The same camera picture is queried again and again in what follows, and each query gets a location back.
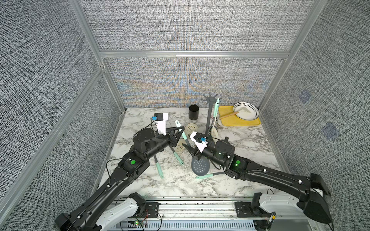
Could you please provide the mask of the dark grey utensil rack stand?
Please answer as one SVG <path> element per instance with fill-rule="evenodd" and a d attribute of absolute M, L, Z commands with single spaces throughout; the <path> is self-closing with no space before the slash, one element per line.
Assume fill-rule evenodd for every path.
<path fill-rule="evenodd" d="M 208 105 L 208 113 L 207 113 L 207 122 L 206 122 L 206 136 L 210 136 L 210 126 L 211 126 L 211 117 L 214 114 L 214 108 L 218 106 L 219 104 L 219 98 L 218 94 L 215 96 L 212 96 L 211 93 L 209 93 L 209 96 L 206 96 L 205 94 L 203 95 L 205 99 L 202 99 L 206 105 Z"/>

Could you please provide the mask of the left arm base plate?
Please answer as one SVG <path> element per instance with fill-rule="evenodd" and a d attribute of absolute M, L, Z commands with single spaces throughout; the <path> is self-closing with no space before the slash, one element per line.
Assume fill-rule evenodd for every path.
<path fill-rule="evenodd" d="M 146 202 L 144 205 L 139 206 L 135 217 L 158 218 L 159 205 L 158 202 Z"/>

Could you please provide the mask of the cream skimmer long handle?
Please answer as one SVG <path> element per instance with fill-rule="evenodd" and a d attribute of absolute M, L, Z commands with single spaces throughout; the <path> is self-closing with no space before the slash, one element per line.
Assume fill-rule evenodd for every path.
<path fill-rule="evenodd" d="M 217 114 L 218 114 L 219 103 L 220 103 L 220 98 L 217 98 L 216 103 L 214 105 L 214 116 L 213 116 L 212 125 L 209 129 L 209 134 L 213 138 L 218 138 L 218 131 L 217 131 L 215 125 L 216 125 L 216 122 L 217 122 Z"/>

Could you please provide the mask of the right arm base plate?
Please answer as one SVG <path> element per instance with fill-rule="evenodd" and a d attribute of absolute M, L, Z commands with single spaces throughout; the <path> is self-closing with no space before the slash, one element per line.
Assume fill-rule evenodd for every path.
<path fill-rule="evenodd" d="M 238 218 L 270 218 L 275 213 L 269 213 L 260 208 L 259 203 L 237 201 L 234 203 Z"/>

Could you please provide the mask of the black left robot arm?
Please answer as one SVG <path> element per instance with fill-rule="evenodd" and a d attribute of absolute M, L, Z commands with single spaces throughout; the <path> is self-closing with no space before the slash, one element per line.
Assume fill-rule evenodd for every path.
<path fill-rule="evenodd" d="M 175 147 L 184 127 L 166 128 L 165 134 L 157 134 L 151 128 L 138 131 L 134 144 L 125 154 L 105 183 L 82 205 L 71 213 L 62 213 L 56 220 L 60 231 L 106 231 L 122 219 L 142 213 L 145 199 L 137 193 L 129 196 L 123 204 L 109 209 L 116 197 L 150 166 L 150 158 L 166 147 Z"/>

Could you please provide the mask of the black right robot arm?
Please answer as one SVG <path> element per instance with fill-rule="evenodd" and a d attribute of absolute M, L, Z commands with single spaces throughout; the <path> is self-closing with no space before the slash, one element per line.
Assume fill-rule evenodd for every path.
<path fill-rule="evenodd" d="M 195 147 L 183 145 L 192 157 L 197 160 L 203 157 L 208 159 L 235 180 L 257 182 L 286 192 L 298 199 L 297 206 L 308 218 L 324 224 L 333 222 L 330 210 L 331 192 L 320 175 L 293 175 L 262 166 L 236 155 L 235 147 L 227 139 L 217 142 L 204 141 L 204 138 L 201 140 Z"/>

